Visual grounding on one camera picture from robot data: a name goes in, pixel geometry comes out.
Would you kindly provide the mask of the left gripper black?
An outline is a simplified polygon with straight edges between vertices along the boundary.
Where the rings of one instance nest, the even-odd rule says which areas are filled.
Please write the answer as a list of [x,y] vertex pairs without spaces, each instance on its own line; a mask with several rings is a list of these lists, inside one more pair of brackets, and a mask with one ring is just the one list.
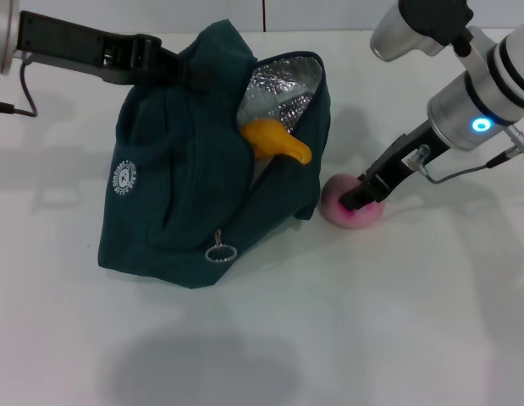
[[33,63],[90,74],[115,85],[184,86],[206,91],[207,68],[195,68],[153,36],[125,36],[41,14],[19,15],[19,51]]

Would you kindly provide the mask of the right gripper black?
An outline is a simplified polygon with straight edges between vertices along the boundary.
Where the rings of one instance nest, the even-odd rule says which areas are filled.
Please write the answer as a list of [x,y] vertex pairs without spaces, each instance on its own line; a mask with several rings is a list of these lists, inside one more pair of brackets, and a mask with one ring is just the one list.
[[405,159],[423,145],[430,151],[425,163],[430,163],[449,149],[430,123],[425,121],[409,134],[403,134],[395,140],[358,178],[360,185],[340,196],[340,204],[347,211],[356,211],[370,203],[385,200],[392,189],[413,174],[405,164]]

